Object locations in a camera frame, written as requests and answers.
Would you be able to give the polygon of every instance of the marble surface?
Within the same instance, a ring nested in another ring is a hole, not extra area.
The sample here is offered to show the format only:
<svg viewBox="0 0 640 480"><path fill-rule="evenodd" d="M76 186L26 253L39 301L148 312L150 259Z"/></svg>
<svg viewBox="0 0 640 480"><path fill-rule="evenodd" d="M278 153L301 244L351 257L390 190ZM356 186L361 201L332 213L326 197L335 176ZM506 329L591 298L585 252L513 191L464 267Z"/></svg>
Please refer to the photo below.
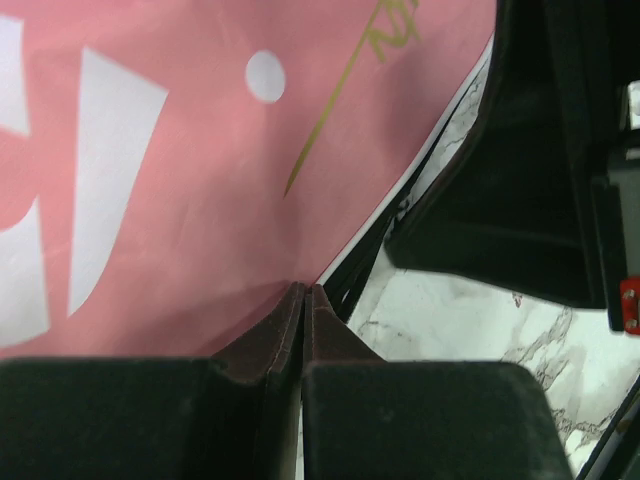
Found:
<svg viewBox="0 0 640 480"><path fill-rule="evenodd" d="M462 144L487 70L485 65L472 83L398 218ZM612 333L605 311L574 310L455 276L398 270L384 251L349 327L386 360L503 360L526 367L546 392L574 474L640 374L640 338ZM296 478L304 478L301 432L296 470Z"/></svg>

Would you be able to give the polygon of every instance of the white printed shape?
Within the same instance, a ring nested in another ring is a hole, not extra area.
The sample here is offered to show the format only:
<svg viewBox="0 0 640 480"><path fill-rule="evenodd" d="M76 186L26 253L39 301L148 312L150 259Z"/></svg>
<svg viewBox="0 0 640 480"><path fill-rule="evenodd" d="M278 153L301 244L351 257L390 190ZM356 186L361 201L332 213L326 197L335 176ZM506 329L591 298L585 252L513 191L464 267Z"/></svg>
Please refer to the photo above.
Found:
<svg viewBox="0 0 640 480"><path fill-rule="evenodd" d="M48 312L36 198L20 222L0 231L0 347L45 333Z"/></svg>
<svg viewBox="0 0 640 480"><path fill-rule="evenodd" d="M284 93L284 68L273 52L260 50L247 63L245 81L254 97L261 102L274 103Z"/></svg>
<svg viewBox="0 0 640 480"><path fill-rule="evenodd" d="M22 20L0 15L0 129L28 136L22 30Z"/></svg>
<svg viewBox="0 0 640 480"><path fill-rule="evenodd" d="M167 93L91 49L82 52L69 315L107 265Z"/></svg>

